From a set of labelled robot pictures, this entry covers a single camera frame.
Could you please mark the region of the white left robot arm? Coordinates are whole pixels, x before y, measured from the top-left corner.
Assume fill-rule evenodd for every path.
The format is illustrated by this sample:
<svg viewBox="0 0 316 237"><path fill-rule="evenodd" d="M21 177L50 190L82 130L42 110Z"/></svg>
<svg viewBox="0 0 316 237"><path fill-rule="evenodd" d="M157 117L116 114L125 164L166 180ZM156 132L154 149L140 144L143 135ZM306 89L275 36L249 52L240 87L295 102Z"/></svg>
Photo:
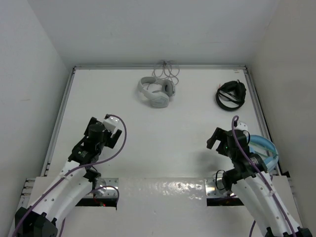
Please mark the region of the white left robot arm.
<svg viewBox="0 0 316 237"><path fill-rule="evenodd" d="M80 200L98 190L101 174L94 166L106 163L119 155L99 160L104 148L114 148L127 129L117 129L123 120L116 115L106 115L103 121L92 117L84 137L73 147L60 173L28 207L20 207L15 213L14 237L60 237L67 215Z"/></svg>

